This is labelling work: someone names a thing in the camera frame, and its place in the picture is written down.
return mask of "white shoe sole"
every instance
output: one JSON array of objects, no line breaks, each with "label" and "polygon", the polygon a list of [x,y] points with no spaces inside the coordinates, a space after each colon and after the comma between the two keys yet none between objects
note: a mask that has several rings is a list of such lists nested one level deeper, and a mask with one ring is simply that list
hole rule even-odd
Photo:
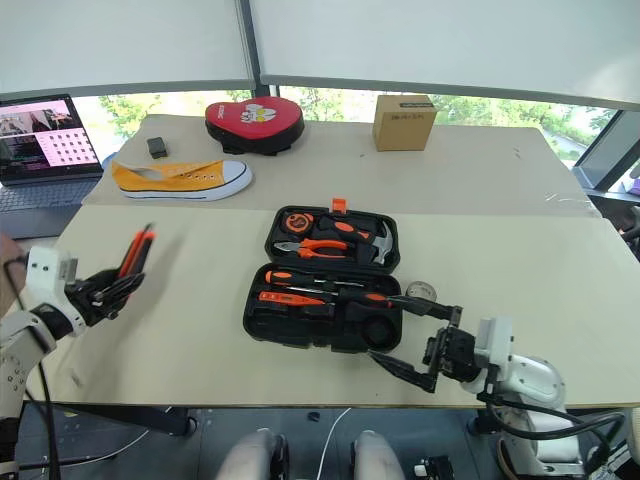
[{"label": "white shoe sole", "polygon": [[210,202],[212,200],[220,200],[229,197],[240,190],[243,190],[251,183],[253,173],[248,165],[245,165],[244,171],[233,180],[220,185],[219,187],[209,188],[206,190],[194,190],[188,192],[167,192],[156,190],[143,190],[139,192],[130,192],[122,190],[122,193],[129,198],[149,199],[149,200],[193,200],[196,202]]}]

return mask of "hammer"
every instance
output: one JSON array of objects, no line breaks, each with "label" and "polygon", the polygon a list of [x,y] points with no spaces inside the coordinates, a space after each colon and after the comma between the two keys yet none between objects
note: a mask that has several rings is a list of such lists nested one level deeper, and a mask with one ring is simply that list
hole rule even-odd
[{"label": "hammer", "polygon": [[380,265],[384,265],[385,257],[393,248],[393,236],[391,235],[391,229],[385,221],[382,222],[382,225],[384,227],[385,236],[376,237],[371,232],[358,230],[353,225],[350,225],[346,222],[331,222],[331,228],[333,228],[343,240],[366,243],[376,247],[378,251],[376,257],[373,259],[373,262]]}]

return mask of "black toolbox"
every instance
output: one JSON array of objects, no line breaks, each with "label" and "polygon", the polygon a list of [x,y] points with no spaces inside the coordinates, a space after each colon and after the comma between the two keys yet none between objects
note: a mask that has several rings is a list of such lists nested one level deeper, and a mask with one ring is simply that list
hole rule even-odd
[{"label": "black toolbox", "polygon": [[[320,246],[305,247],[309,239]],[[400,262],[392,218],[348,211],[340,199],[334,200],[331,210],[287,206],[277,212],[265,249],[271,263],[256,272],[243,318],[254,339],[303,348],[329,345],[333,351],[348,353],[387,352],[398,345],[402,309],[374,295],[369,296],[371,302],[360,298],[366,292],[401,294],[398,281],[390,275]]]}]

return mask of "orange handle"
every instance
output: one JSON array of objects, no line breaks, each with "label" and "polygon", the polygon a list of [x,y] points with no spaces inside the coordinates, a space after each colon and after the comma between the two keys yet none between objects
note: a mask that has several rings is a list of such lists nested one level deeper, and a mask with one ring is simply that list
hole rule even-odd
[{"label": "orange handle", "polygon": [[269,270],[265,275],[265,280],[272,285],[312,285],[315,283],[313,275],[279,270]]},{"label": "orange handle", "polygon": [[356,230],[353,226],[349,225],[345,222],[336,222],[333,224],[341,232],[353,233],[354,235],[360,235],[364,240],[369,240],[371,237],[371,233],[365,232],[363,230]]},{"label": "orange handle", "polygon": [[305,238],[300,242],[300,247],[303,248],[337,248],[338,250],[346,250],[348,245],[340,240],[311,240]]},{"label": "orange handle", "polygon": [[263,302],[281,303],[293,307],[304,307],[306,305],[324,305],[326,302],[319,298],[305,297],[303,295],[294,295],[293,293],[280,292],[260,292],[258,300]]},{"label": "orange handle", "polygon": [[313,258],[313,257],[319,257],[319,258],[346,258],[344,255],[326,255],[324,253],[317,253],[317,252],[314,252],[313,250],[310,250],[308,248],[300,248],[298,250],[298,256],[300,258]]},{"label": "orange handle", "polygon": [[391,308],[393,304],[389,297],[381,293],[363,292],[359,289],[345,288],[340,290],[338,299],[342,302],[361,302],[371,305],[379,305],[385,308]]},{"label": "orange handle", "polygon": [[127,255],[122,262],[122,266],[120,267],[120,272],[118,272],[118,278],[122,278],[131,269],[133,265],[133,261],[138,255],[138,250],[140,249],[140,245],[142,245],[142,237],[144,236],[144,232],[140,231],[136,233],[135,237],[133,237],[133,241],[129,246],[129,250],[127,251]]}]

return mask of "window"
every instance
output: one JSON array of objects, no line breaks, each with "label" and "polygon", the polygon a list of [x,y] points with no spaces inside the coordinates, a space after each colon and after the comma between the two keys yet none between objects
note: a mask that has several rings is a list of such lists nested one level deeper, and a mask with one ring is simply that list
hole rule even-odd
[{"label": "window", "polygon": [[640,178],[640,158],[609,188],[609,192],[640,196],[640,180],[638,178]]},{"label": "window", "polygon": [[[376,98],[370,90],[281,87],[309,120],[373,122]],[[615,110],[500,98],[430,95],[440,113],[436,124],[535,127],[567,167],[572,167],[609,122]]]},{"label": "window", "polygon": [[248,90],[135,93],[76,97],[73,103],[102,162],[120,150],[122,144],[138,130],[147,114],[201,116],[211,103],[241,101],[250,97]]}]

